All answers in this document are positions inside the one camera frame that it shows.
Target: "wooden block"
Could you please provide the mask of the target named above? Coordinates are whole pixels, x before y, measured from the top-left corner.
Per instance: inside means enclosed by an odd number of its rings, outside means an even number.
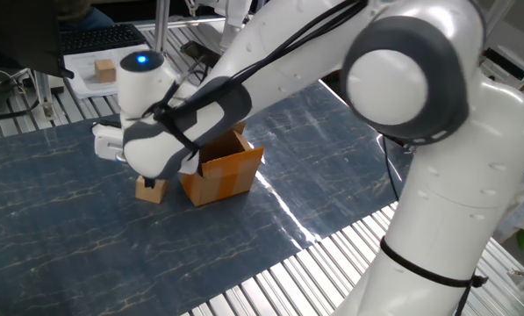
[[[94,61],[97,80],[101,83],[115,82],[115,65],[111,60]]]
[[[156,180],[154,188],[145,188],[145,179],[139,176],[135,197],[144,201],[160,204],[168,190],[168,183],[164,180]]]

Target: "open cardboard box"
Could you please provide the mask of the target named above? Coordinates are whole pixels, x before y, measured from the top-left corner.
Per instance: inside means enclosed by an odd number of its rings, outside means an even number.
[[[201,148],[197,172],[181,175],[183,189],[195,206],[229,198],[252,187],[263,147],[250,147],[242,136],[245,126],[246,123],[239,123]]]

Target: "cable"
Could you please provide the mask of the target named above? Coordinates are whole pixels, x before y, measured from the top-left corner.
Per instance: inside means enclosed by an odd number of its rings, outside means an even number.
[[[399,201],[398,193],[396,192],[396,186],[394,185],[394,179],[392,178],[391,164],[388,160],[388,149],[386,149],[386,137],[383,135],[383,149],[384,149],[384,162],[386,163],[386,173],[388,173],[388,178],[391,180],[392,192],[396,201]]]
[[[280,45],[278,48],[276,48],[272,53],[270,53],[268,56],[266,56],[262,60],[257,61],[254,64],[251,64],[250,66],[244,68],[243,70],[239,71],[238,73],[233,75],[231,78],[229,78],[225,82],[219,84],[218,86],[212,86],[211,89],[205,92],[203,95],[199,97],[195,97],[192,100],[188,100],[187,102],[183,103],[182,105],[178,106],[175,109],[164,112],[163,114],[161,114],[158,117],[158,120],[173,118],[174,116],[177,116],[177,115],[187,115],[192,112],[200,110],[201,108],[207,106],[208,104],[211,104],[217,101],[217,99],[219,99],[220,97],[223,97],[225,94],[229,93],[231,90],[236,89],[244,81],[246,81],[250,76],[255,74],[260,69],[266,67],[271,62],[284,57],[285,55],[289,54],[290,52],[304,45],[309,40],[314,40],[318,38],[319,36],[322,36],[328,32],[331,32],[338,26],[342,25],[343,23],[351,19],[354,15],[359,13],[366,5],[367,5],[367,1],[364,1],[364,0],[361,0],[361,1],[347,0],[347,1],[342,2],[341,4],[336,5],[332,9],[322,13],[321,15],[316,17],[313,21],[311,21],[309,24],[305,25],[303,28],[295,32],[282,45]],[[339,12],[341,13],[337,17],[326,22],[324,25],[320,26],[317,30],[312,31],[311,33],[306,35],[303,39],[300,39],[298,42],[296,42],[296,40],[298,40],[306,32],[310,31],[314,26],[316,26],[317,24],[321,23],[325,19],[330,18],[334,14],[337,14]]]
[[[30,106],[29,109],[23,110],[23,111],[17,111],[13,113],[0,114],[0,119],[11,119],[11,118],[16,118],[18,116],[26,115],[27,113],[35,109],[38,105],[39,105],[39,99],[36,99],[35,102],[33,102],[32,106]]]

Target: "cardboard box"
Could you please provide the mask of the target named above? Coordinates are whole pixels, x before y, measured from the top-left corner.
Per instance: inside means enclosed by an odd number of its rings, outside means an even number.
[[[101,83],[115,83],[115,65],[111,60],[94,61],[94,71]]]
[[[145,179],[139,176],[135,186],[135,197],[152,203],[160,204],[168,190],[168,183],[165,180],[156,180],[154,188],[145,187]]]
[[[195,206],[247,192],[262,162],[263,147],[251,148],[238,124],[199,152],[199,168],[193,175],[181,175],[185,193]]]

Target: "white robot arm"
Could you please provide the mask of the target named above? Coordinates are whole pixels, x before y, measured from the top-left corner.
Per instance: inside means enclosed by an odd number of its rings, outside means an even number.
[[[354,114],[418,150],[382,250],[335,314],[450,315],[524,173],[524,96],[480,73],[483,41],[469,0],[273,0],[197,91],[158,54],[121,62],[125,158],[149,178],[193,172],[200,147],[341,68]]]

